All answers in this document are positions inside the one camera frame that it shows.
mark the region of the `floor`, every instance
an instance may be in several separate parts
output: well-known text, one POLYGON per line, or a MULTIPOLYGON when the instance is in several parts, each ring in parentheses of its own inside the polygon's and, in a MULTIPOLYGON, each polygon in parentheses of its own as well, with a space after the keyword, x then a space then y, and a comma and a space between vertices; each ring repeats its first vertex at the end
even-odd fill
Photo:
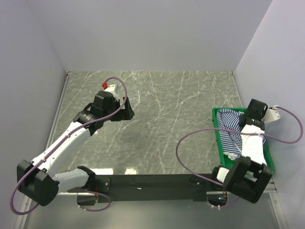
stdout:
MULTIPOLYGON (((187 173, 175 157, 179 138, 213 126, 212 108, 241 106, 231 72, 71 72, 53 140, 93 101, 110 76, 120 77, 126 84, 135 117, 106 122, 70 157, 61 172, 83 165, 99 174, 187 173)), ((201 132, 185 139, 180 155, 192 170, 211 172, 220 162, 215 133, 201 132)))

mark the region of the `blue and white striped fabric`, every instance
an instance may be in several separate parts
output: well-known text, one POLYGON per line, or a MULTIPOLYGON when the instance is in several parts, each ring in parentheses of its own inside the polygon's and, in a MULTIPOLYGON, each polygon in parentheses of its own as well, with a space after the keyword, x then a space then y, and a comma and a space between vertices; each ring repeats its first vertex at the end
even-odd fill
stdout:
MULTIPOLYGON (((238 111, 231 109, 220 109, 217 111, 216 119, 219 128, 240 131, 238 111)), ((242 137, 238 134, 219 131, 221 145, 224 155, 227 155, 231 160, 236 160, 242 154, 242 137)), ((266 143, 266 138, 263 137, 263 144, 266 143)))

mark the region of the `white wall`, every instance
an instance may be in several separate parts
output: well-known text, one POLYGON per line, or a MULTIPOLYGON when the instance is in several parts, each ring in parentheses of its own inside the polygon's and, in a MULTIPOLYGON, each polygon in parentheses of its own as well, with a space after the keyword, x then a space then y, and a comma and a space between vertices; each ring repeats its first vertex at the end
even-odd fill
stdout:
MULTIPOLYGON (((16 167, 46 146, 65 72, 26 0, 0 0, 0 224, 13 228, 9 207, 16 167)), ((15 205, 20 206, 21 194, 15 205)))
POLYGON ((271 0, 28 0, 63 67, 235 70, 271 0))
MULTIPOLYGON (((235 79, 243 105, 251 98, 281 105, 305 124, 305 1, 273 0, 241 59, 235 79)), ((295 139, 299 127, 283 114, 267 132, 295 139)), ((305 141, 285 145, 270 141, 275 162, 275 184, 290 228, 305 223, 305 141)))

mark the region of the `marble tabletop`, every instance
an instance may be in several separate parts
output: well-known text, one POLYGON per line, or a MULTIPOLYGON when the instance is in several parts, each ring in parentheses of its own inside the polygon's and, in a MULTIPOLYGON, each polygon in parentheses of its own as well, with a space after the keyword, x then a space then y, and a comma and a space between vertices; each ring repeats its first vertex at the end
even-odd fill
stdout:
MULTIPOLYGON (((195 129, 212 127, 214 107, 241 107, 231 72, 71 72, 53 141, 111 76, 120 77, 126 84, 134 118, 106 122, 60 172, 83 165, 98 174, 188 173, 175 157, 179 138, 195 129)), ((182 161, 198 173, 211 172, 220 163, 215 140, 213 131, 186 138, 180 146, 182 161)))

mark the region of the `green tray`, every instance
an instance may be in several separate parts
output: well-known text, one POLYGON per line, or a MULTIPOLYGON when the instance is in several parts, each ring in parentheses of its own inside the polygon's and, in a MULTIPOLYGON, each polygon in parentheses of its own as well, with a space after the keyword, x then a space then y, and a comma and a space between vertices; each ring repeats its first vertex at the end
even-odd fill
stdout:
MULTIPOLYGON (((216 113, 220 109, 231 109, 231 110, 238 111, 238 112, 245 112, 247 110, 246 108, 228 108, 228 107, 213 108, 212 109, 212 118, 213 118, 214 127, 218 127, 218 123, 217 123, 217 119, 216 119, 216 113)), ((221 165, 230 169, 230 168, 232 168, 232 166, 234 165, 235 162, 232 161, 231 159, 229 159, 227 155, 224 155, 223 147, 221 145, 219 131, 215 130, 215 134, 216 134, 216 139, 217 139, 217 145, 218 145, 218 151, 219 151, 219 157, 220 157, 221 165)), ((272 171, 274 173, 275 172, 275 167, 273 165, 272 158, 271 158, 271 155, 270 155, 270 152, 269 152, 268 142, 266 142, 266 144, 264 145, 263 150, 264 150, 264 157, 265 157, 265 160, 267 162, 267 165, 272 169, 272 171)))

